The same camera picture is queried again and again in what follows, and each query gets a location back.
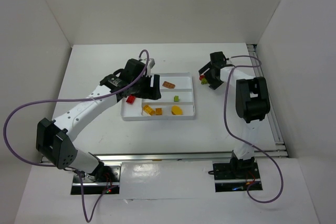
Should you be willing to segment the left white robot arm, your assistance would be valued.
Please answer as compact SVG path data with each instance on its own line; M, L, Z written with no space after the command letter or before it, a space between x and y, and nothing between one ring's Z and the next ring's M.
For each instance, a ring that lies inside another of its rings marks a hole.
M73 168L95 181L104 180L111 169L95 155L83 152L74 146L79 133L105 110L122 99L133 95L136 98L158 100L160 76L151 75L154 59L145 63L130 59L123 69L104 77L89 96L88 101L78 103L65 114L37 124L36 149L58 169Z

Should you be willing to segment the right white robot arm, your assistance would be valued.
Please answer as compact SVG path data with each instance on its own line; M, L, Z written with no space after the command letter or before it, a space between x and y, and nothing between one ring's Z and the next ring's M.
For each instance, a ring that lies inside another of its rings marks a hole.
M209 57L210 61L198 71L200 80L213 90L225 82L225 99L229 87L235 89L235 109L243 127L232 151L230 170L235 173L249 171L255 162L254 145L258 142L261 122L270 112L266 79L238 70L221 51L213 52Z

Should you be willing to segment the yellow lego piece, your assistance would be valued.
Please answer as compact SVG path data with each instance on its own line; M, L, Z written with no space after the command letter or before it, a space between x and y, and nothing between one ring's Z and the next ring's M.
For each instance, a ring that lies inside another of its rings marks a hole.
M143 110L146 114L148 114L148 115L150 115L150 116L153 116L153 115L155 114L155 110L152 109L149 105L145 105L145 106L142 108L142 110Z

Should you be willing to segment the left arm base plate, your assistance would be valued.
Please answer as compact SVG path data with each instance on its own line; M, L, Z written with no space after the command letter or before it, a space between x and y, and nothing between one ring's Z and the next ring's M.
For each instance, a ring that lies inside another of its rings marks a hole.
M81 194L81 183L84 195L119 194L120 191L121 164L112 163L108 165L99 178L95 178L87 173L80 172L74 174L71 184L71 195Z

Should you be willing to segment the yellow rounded printed lego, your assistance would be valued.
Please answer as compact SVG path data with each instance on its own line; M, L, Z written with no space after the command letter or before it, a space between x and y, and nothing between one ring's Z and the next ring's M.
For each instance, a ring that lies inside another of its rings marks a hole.
M179 106L173 105L171 107L171 113L173 115L183 115L183 110Z

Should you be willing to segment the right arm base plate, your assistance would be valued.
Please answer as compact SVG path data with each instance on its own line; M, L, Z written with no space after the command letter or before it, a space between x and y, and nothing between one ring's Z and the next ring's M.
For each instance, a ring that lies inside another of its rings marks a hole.
M263 190L256 162L251 168L243 170L233 170L229 163L214 163L208 174L214 178L217 193L246 191L248 186L251 191Z

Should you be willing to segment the green lego brick from stack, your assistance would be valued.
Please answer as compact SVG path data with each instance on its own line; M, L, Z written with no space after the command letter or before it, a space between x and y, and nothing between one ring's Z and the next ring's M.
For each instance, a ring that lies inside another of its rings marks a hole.
M204 78L201 80L201 84L208 84L207 80Z

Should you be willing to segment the red lego brick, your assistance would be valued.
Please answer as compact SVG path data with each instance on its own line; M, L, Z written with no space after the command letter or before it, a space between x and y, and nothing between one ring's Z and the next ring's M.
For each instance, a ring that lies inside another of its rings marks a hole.
M127 97L127 99L126 99L126 103L127 103L127 104L133 104L133 103L135 102L135 100L136 100L136 97L135 97L135 96L133 96L133 95L129 95L129 96Z

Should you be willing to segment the tan lego brick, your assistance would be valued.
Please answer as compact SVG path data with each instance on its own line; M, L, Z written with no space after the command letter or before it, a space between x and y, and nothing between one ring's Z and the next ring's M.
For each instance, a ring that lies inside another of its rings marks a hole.
M167 81L164 81L162 86L167 88L167 89L174 89L175 88L175 84L167 82Z

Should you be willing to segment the small orange lego brick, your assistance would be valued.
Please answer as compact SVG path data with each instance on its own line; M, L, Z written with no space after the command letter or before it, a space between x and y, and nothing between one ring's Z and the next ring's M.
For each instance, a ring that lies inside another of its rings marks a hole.
M162 108L155 109L155 115L162 115L162 114L163 114Z

